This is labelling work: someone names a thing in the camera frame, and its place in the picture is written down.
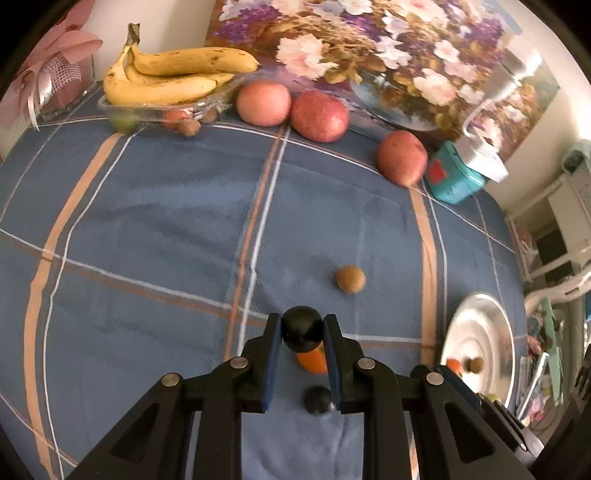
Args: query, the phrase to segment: painting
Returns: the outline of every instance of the painting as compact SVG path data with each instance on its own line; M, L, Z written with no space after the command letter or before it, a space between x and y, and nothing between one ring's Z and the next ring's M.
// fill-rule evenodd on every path
M441 143L459 137L519 33L495 0L217 0L206 44ZM506 161L557 92L542 63L472 125Z

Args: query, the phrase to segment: pink ribbon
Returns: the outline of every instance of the pink ribbon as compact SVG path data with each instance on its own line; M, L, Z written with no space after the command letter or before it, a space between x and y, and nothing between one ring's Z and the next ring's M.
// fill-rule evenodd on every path
M28 99L37 88L39 72L47 61L61 53L68 62L78 63L101 47L103 41L99 37L80 30L94 4L95 0L80 0L31 51L0 101L0 125L3 128L10 128L27 109Z

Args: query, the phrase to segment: plaid tablecloth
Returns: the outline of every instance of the plaid tablecloth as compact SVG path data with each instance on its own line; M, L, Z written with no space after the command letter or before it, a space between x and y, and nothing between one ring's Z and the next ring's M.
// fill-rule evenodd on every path
M294 305L336 313L408 374L486 291L525 352L518 268L486 193L450 207L396 187L352 131L319 145L230 114L192 139L114 134L98 97L28 130L0 167L0 421L37 479L67 475L160 376L209 372ZM356 296L333 285L351 263L368 278ZM244 478L360 478L362 417L309 416L301 393L327 379L284 346L280 362L270 412L243 418Z

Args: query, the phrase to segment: orange stripe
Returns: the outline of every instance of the orange stripe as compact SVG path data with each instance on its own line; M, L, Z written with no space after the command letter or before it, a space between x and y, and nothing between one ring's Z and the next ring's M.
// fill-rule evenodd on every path
M415 217L417 218L418 233L423 245L423 298L421 309L421 363L433 366L435 350L433 345L437 341L437 250L435 239L431 231L427 208L423 195L418 190L408 189Z
M47 237L44 249L47 252L43 253L43 258L37 267L37 273L31 282L29 302L27 304L27 312L25 314L24 338L23 338L23 355L22 361L24 364L25 373L25 393L27 396L27 410L31 419L31 426L36 432L39 432L43 437L46 437L43 430L43 423L41 421L41 411L39 407L39 397L37 394L37 374L35 371L35 339L37 337L37 324L39 321L39 311L41 309L41 300L43 290L47 285L49 272L51 268L51 260L55 251L57 241L62 233L66 223L72 216L75 208L78 206L86 190L90 186L92 180L100 168L105 164L118 140L122 134L113 134L107 138L96 152L95 157L90 161L88 167L76 183L76 186L70 193L66 200L60 214L57 216L53 227ZM56 479L55 474L51 468L51 459L49 455L49 448L38 437L35 437L37 444L37 452L39 453L39 460L52 480Z
M232 310L230 311L230 321L228 323L228 334L226 335L226 347L224 349L223 359L224 361L230 359L230 354L232 350L232 337L234 332L234 324L236 323L236 317L238 314L238 304L240 302L240 297L242 297L242 284L244 283L244 276L246 274L246 258L248 256L248 249L250 247L252 232L254 230L256 220L258 219L258 211L261 207L262 198L264 196L265 190L267 188L267 180L269 178L269 173L271 172L271 164L273 163L272 160L275 158L275 152L277 151L277 147L279 146L279 140L283 135L283 126L277 132L277 137L275 137L275 142L271 147L271 151L267 155L267 159L265 160L265 168L263 170L262 179L258 186L258 191L255 196L255 203L252 206L251 217L248 222L248 227L246 229L246 235L244 236L244 241L242 243L242 251L240 253L240 260L239 260L239 268L238 268L238 280L236 282L236 289L234 290L234 297L232 299Z

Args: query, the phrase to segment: silver plate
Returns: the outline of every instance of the silver plate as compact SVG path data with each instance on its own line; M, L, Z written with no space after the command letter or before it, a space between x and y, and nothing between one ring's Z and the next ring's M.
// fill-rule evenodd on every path
M467 362L481 356L484 370L471 373ZM511 325L501 304L488 293L466 297L453 315L441 352L441 364L456 358L462 380L475 393L496 395L508 406L515 377L515 345Z

